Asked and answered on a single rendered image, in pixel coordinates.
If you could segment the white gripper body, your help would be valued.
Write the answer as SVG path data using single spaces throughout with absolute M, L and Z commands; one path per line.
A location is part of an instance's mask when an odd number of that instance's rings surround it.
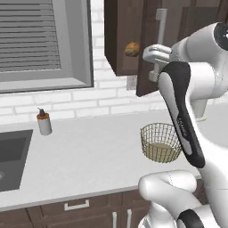
M 150 45 L 144 49 L 142 58 L 150 63 L 168 63 L 171 52 L 170 47 L 160 44 Z

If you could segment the brown bread loaf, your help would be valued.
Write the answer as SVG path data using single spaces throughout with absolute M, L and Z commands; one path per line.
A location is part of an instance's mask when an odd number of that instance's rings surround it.
M 124 54 L 128 57 L 136 57 L 139 54 L 140 45 L 135 42 L 129 43 L 124 51 Z

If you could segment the dark brown cabinet door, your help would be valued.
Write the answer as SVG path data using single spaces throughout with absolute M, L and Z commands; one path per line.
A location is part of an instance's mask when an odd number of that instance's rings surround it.
M 228 0 L 191 0 L 183 8 L 178 39 L 215 22 L 228 24 Z
M 163 45 L 171 47 L 185 37 L 184 28 L 187 16 L 183 16 L 183 10 L 190 6 L 191 0 L 143 0 L 137 96 L 141 97 L 158 90 L 157 84 L 148 79 L 149 72 L 154 69 L 154 65 L 143 60 L 143 50 L 147 46 L 159 43 L 159 22 L 156 20 L 158 8 L 167 9 Z

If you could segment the white cylindrical stand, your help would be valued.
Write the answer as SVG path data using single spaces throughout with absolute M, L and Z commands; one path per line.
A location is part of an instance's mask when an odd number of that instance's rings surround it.
M 193 113 L 197 122 L 204 121 L 207 119 L 207 117 L 205 116 L 207 103 L 207 100 L 193 100 L 191 102 Z

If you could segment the grey window with blinds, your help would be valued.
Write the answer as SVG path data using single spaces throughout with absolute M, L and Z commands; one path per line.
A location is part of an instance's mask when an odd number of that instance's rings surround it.
M 0 94 L 93 85 L 90 0 L 0 0 Z

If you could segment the white soap dispenser orange collar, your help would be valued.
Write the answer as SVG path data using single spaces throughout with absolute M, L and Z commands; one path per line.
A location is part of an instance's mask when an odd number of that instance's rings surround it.
M 51 120 L 48 113 L 44 109 L 40 109 L 37 114 L 37 123 L 41 135 L 49 135 L 52 133 Z

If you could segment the brown drawer front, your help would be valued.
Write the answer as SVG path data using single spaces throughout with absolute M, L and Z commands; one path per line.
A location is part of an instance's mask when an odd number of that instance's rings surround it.
M 126 207 L 134 207 L 134 208 L 148 208 L 150 206 L 150 202 L 145 200 L 139 193 L 138 190 L 132 191 L 124 191 L 122 193 L 122 205 Z
M 64 211 L 64 203 L 69 203 L 70 206 L 84 204 L 85 200 L 90 201 L 89 208 L 82 208 L 72 211 Z M 122 204 L 122 193 L 112 193 L 100 196 L 94 196 L 90 198 L 84 199 L 74 199 L 64 202 L 58 202 L 53 204 L 42 205 L 41 211 L 44 217 L 51 217 L 51 216 L 63 216 L 63 215 L 70 215 L 70 214 L 79 214 L 90 212 L 94 209 L 106 209 L 112 207 L 119 207 Z

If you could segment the brown cupboard door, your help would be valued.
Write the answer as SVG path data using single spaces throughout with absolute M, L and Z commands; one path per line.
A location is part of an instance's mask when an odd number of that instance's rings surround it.
M 138 224 L 141 222 L 141 220 L 146 216 L 146 214 L 149 211 L 149 208 L 134 208 L 130 207 L 132 209 L 132 221 L 131 221 L 131 228 L 138 228 Z M 129 207 L 122 207 L 121 208 L 121 228 L 126 228 L 126 219 L 127 219 L 127 210 Z
M 0 212 L 0 228 L 33 228 L 27 209 Z
M 44 228 L 112 228 L 112 212 L 117 212 L 117 228 L 121 228 L 121 210 L 105 209 L 79 216 L 67 216 L 44 222 Z

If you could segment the dark grey sink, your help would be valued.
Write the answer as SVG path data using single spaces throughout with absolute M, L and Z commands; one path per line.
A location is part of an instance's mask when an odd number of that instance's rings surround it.
M 20 188 L 33 130 L 0 133 L 0 192 Z

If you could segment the grey wall outlet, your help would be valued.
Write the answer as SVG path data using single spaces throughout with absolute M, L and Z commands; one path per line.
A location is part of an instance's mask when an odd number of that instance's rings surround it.
M 128 76 L 126 79 L 126 89 L 135 90 L 137 85 L 137 76 Z

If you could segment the dark brown wall cabinet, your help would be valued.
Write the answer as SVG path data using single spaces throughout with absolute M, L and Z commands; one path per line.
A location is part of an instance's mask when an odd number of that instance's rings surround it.
M 143 0 L 104 0 L 104 53 L 118 76 L 135 75 L 139 58 L 124 54 L 126 46 L 140 44 Z

